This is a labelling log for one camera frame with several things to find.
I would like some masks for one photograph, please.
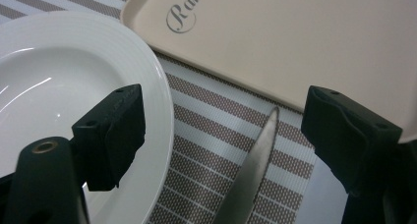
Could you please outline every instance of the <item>metal knife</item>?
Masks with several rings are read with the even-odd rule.
[[[279,110],[270,112],[257,141],[249,151],[236,179],[214,217],[214,224],[246,223],[254,208],[261,182],[268,168],[275,141]]]

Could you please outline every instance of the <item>striped cloth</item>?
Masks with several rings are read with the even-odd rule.
[[[0,24],[71,10],[118,20],[126,0],[0,0]],[[175,140],[149,223],[210,223],[276,102],[156,53],[171,87]],[[279,130],[250,223],[294,223],[316,161],[302,115],[280,107]]]

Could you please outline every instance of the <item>logo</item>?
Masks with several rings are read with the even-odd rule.
[[[185,0],[182,5],[175,4],[166,15],[166,24],[175,33],[185,33],[196,24],[197,17],[193,12],[200,0]]]

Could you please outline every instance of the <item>beige tray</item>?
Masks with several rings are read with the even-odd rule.
[[[121,21],[153,49],[299,110],[311,84],[341,91],[411,140],[415,1],[129,0]]]

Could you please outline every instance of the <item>white plate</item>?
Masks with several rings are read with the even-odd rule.
[[[115,88],[141,84],[147,133],[120,189],[87,194],[92,223],[145,222],[173,144],[173,105],[149,47],[108,18],[52,12],[0,26],[0,176],[20,150],[45,137],[70,139],[71,126]]]

